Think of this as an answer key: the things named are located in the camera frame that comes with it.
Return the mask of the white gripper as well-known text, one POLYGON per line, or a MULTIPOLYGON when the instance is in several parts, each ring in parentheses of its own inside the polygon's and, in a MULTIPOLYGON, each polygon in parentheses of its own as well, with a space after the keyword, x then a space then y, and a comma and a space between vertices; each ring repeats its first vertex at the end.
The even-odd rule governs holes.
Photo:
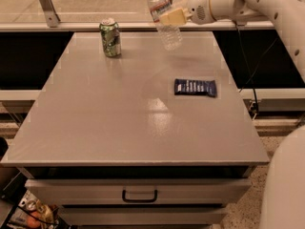
POLYGON ((172 3, 174 10, 164 12, 159 21, 165 26, 185 25, 191 21, 197 25, 210 24, 215 21, 211 12, 211 0, 179 0, 172 3))

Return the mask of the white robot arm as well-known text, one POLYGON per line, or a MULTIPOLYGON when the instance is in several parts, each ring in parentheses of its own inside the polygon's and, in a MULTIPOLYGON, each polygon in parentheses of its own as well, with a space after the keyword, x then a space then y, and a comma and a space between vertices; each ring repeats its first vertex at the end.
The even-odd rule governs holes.
MULTIPOLYGON (((305 80, 305 2, 302 0, 184 0, 160 15, 164 25, 266 17, 305 80)), ((266 177, 259 229, 305 229, 305 126, 280 143, 266 177)))

